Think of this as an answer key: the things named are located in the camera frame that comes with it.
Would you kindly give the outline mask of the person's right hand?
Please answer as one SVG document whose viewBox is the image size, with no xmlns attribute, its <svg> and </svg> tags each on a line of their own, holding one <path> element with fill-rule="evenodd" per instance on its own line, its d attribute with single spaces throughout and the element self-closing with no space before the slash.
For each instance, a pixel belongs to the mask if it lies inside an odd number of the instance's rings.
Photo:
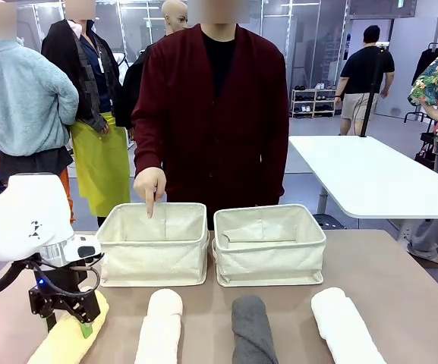
<svg viewBox="0 0 438 364">
<path fill-rule="evenodd" d="M 166 177 L 161 168 L 143 169 L 134 179 L 134 191 L 145 202 L 147 217 L 153 217 L 154 204 L 165 195 Z"/>
</svg>

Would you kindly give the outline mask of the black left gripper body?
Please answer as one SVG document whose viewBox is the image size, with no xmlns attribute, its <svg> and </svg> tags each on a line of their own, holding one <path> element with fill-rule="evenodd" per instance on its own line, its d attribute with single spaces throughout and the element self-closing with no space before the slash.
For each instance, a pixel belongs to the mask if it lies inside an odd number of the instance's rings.
<svg viewBox="0 0 438 364">
<path fill-rule="evenodd" d="M 86 299 L 70 297 L 55 290 L 51 284 L 61 291 L 79 293 L 78 285 L 87 278 L 86 271 L 74 270 L 74 267 L 84 267 L 85 262 L 73 262 L 58 269 L 48 269 L 44 265 L 34 267 L 32 264 L 36 285 L 29 293 L 30 308 L 35 315 L 51 315 L 56 309 L 64 310 L 71 315 L 87 315 Z"/>
</svg>

